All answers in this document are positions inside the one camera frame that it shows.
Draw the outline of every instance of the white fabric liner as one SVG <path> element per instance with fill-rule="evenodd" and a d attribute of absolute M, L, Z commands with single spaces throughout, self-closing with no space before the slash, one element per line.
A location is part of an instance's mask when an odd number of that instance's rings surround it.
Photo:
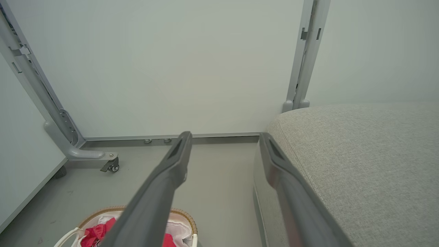
<path fill-rule="evenodd" d="M 120 215 L 123 211 L 113 211 L 113 212 L 106 212 L 103 214 L 100 214 L 94 218 L 92 218 L 90 221 L 88 221 L 84 227 L 83 230 L 87 228 L 94 227 L 98 224 L 105 224 L 107 221 L 109 221 L 111 218 L 115 218 L 116 220 L 119 219 Z M 172 239 L 174 240 L 174 243 L 177 247 L 190 247 L 192 246 L 193 242 L 193 232 L 191 228 L 191 224 L 189 221 L 179 214 L 170 213 L 168 224 L 166 225 L 166 231 L 165 233 L 170 234 L 172 236 Z M 79 238 L 78 246 L 80 247 L 81 240 L 85 236 L 82 236 Z"/>

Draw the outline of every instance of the wicker basket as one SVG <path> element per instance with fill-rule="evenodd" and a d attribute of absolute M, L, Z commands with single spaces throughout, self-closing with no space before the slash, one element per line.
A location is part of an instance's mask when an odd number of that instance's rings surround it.
<path fill-rule="evenodd" d="M 115 207 L 107 207 L 104 209 L 101 209 L 99 211 L 96 211 L 95 213 L 91 214 L 89 217 L 87 217 L 84 221 L 79 224 L 78 227 L 73 229 L 72 231 L 66 233 L 56 244 L 54 247 L 61 247 L 63 244 L 70 239 L 72 236 L 75 236 L 75 241 L 72 244 L 72 247 L 81 247 L 81 239 L 84 236 L 85 229 L 93 227 L 96 225 L 97 219 L 99 219 L 102 215 L 121 215 L 122 212 L 125 210 L 125 206 L 115 206 Z M 198 230 L 197 225 L 195 224 L 194 219 L 192 216 L 190 216 L 187 212 L 177 209 L 177 208 L 171 208 L 171 212 L 169 214 L 169 217 L 172 217 L 172 214 L 179 215 L 184 217 L 187 222 L 190 224 L 192 228 L 192 234 L 193 234 L 193 243 L 191 247 L 197 247 L 197 240 L 198 240 Z"/>

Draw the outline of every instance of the sofa cushion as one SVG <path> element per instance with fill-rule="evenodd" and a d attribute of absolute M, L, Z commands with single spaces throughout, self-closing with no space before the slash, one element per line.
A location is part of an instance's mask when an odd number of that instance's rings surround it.
<path fill-rule="evenodd" d="M 298 109 L 267 132 L 355 246 L 439 243 L 439 105 Z"/>

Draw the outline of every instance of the red cloth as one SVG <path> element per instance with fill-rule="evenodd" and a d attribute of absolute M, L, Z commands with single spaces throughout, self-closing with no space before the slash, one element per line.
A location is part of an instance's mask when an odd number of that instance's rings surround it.
<path fill-rule="evenodd" d="M 163 247 L 177 247 L 174 244 L 174 240 L 172 239 L 171 234 L 165 234 L 165 239 L 163 240 Z"/>
<path fill-rule="evenodd" d="M 105 224 L 98 224 L 92 228 L 87 228 L 84 233 L 86 237 L 81 241 L 81 247 L 91 247 L 96 241 L 102 241 L 105 234 L 110 231 L 115 222 L 116 219 L 111 218 Z"/>

